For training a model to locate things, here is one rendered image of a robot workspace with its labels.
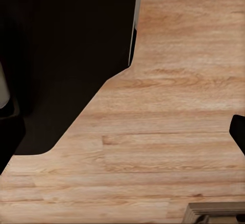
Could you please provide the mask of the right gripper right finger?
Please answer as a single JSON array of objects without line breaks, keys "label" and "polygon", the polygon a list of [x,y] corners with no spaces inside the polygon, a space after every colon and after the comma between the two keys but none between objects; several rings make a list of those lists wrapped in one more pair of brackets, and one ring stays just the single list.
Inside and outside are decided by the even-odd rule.
[{"label": "right gripper right finger", "polygon": [[229,133],[245,155],[245,116],[233,115]]}]

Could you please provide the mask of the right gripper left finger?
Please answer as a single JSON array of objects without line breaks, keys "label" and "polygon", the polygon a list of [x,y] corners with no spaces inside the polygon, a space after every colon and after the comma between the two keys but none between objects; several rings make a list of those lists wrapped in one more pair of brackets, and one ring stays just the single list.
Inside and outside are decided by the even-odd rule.
[{"label": "right gripper left finger", "polygon": [[0,120],[0,175],[6,168],[26,134],[21,115]]}]

